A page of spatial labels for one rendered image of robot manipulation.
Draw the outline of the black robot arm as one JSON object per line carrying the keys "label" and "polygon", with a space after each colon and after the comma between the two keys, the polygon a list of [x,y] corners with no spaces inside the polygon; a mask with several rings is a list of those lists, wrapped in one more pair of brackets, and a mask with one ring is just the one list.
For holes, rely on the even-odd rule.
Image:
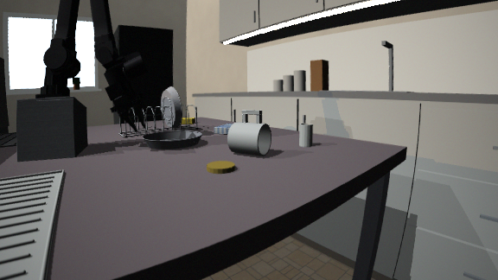
{"label": "black robot arm", "polygon": [[[79,4],[80,0],[60,0],[54,39],[43,55],[44,86],[36,99],[70,96],[67,79],[76,77],[81,69],[75,51]],[[121,106],[136,96],[125,74],[133,80],[148,71],[139,52],[118,57],[108,0],[90,0],[90,4],[95,57],[106,69],[104,75],[109,85],[105,90],[113,104]]]}

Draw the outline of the grey mug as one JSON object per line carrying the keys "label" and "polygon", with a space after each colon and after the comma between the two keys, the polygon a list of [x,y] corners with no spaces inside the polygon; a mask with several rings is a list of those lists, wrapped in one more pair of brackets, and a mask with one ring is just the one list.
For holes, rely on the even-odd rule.
{"label": "grey mug", "polygon": [[[248,114],[256,115],[256,123],[248,123]],[[242,122],[231,125],[227,143],[234,153],[265,156],[271,147],[271,129],[262,124],[262,111],[242,110]]]}

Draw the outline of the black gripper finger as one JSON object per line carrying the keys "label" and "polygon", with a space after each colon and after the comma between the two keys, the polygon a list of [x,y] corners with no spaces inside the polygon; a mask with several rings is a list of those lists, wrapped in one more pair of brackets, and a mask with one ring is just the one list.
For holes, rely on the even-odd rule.
{"label": "black gripper finger", "polygon": [[143,119],[143,105],[142,104],[138,104],[138,105],[135,105],[133,106],[142,126],[145,128],[145,125],[144,125],[144,119]]}
{"label": "black gripper finger", "polygon": [[128,123],[135,132],[137,132],[137,128],[136,128],[136,125],[134,124],[132,118],[131,118],[131,115],[128,111],[124,111],[120,114],[118,114],[126,123]]}

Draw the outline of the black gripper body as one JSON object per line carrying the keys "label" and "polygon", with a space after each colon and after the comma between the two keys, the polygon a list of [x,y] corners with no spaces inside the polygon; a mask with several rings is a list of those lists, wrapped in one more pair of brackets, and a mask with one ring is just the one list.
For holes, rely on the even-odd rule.
{"label": "black gripper body", "polygon": [[132,108],[133,106],[135,105],[138,105],[138,104],[141,104],[141,101],[140,99],[142,99],[142,93],[136,95],[135,97],[131,98],[131,99],[128,99],[128,101],[126,101],[125,104],[121,105],[121,106],[114,106],[111,108],[111,111],[112,112],[117,112],[118,114],[122,113],[123,111],[128,111],[130,108]]}

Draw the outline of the grey ribbed draining mat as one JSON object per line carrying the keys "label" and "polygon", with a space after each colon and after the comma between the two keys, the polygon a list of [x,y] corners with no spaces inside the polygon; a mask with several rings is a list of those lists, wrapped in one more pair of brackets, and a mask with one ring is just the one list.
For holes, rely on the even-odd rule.
{"label": "grey ribbed draining mat", "polygon": [[0,179],[0,280],[48,279],[64,174]]}

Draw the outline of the blue checkered towel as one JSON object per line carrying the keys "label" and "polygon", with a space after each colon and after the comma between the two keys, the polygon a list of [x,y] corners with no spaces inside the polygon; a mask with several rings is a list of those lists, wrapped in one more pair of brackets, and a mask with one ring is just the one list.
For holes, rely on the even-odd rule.
{"label": "blue checkered towel", "polygon": [[232,124],[223,124],[221,126],[214,127],[214,134],[228,134]]}

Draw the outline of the flat round gold disc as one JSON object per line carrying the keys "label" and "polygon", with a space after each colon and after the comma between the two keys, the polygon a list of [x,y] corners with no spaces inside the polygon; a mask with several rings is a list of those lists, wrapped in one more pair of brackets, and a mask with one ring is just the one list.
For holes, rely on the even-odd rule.
{"label": "flat round gold disc", "polygon": [[210,162],[207,164],[207,171],[213,174],[226,174],[235,170],[235,164],[228,161]]}

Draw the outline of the grey cylinder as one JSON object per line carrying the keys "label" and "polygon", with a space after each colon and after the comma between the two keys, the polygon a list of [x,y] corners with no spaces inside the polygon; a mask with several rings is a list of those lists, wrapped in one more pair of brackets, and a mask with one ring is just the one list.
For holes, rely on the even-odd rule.
{"label": "grey cylinder", "polygon": [[313,138],[313,124],[300,124],[299,146],[311,147]]}

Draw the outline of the yellow sponge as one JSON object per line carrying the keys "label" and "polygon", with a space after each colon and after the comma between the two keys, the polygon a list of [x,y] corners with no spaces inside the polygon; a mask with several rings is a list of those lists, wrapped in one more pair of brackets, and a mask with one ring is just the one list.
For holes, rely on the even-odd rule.
{"label": "yellow sponge", "polygon": [[[195,118],[189,118],[189,124],[194,124]],[[182,118],[182,124],[186,124],[186,118]]]}

